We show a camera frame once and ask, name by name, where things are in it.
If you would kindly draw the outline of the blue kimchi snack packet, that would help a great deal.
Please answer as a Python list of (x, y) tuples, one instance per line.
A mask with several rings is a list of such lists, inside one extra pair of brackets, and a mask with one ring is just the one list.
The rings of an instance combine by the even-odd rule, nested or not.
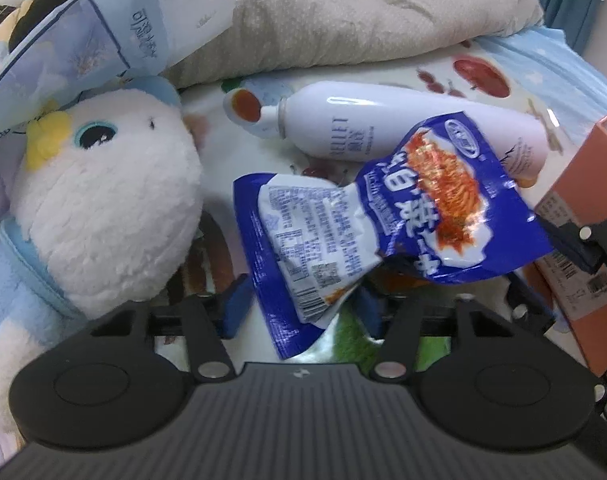
[(236, 222), (278, 355), (308, 350), (363, 278), (398, 258), (422, 280), (489, 280), (552, 245), (468, 114), (415, 125), (347, 185), (299, 174), (246, 174)]

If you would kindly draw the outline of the pink box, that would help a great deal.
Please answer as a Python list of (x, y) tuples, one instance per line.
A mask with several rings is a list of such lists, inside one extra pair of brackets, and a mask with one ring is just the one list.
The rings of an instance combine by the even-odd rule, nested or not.
[(607, 116), (535, 211), (552, 227), (555, 252), (538, 267), (589, 369), (607, 372)]

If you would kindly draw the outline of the white blue plush bird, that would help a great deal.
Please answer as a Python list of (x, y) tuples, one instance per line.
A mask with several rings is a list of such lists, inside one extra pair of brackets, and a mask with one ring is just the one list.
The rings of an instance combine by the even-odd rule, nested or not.
[(0, 209), (0, 444), (22, 442), (8, 394), (24, 366), (180, 268), (204, 206), (204, 128), (159, 76), (28, 125)]

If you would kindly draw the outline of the white spray bottle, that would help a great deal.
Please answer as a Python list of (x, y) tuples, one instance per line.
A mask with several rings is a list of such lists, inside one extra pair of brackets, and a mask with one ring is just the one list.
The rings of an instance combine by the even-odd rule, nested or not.
[(538, 119), (456, 96), (382, 84), (318, 81), (256, 113), (256, 135), (287, 139), (315, 158), (366, 162), (392, 152), (424, 120), (462, 112), (481, 132), (506, 172), (533, 179), (549, 148)]

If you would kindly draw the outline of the grey duvet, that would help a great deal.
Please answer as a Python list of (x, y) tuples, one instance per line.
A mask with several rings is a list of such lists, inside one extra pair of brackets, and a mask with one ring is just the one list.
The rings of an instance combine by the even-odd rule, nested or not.
[(232, 24), (165, 70), (176, 87), (412, 58), (543, 22), (539, 0), (240, 0)]

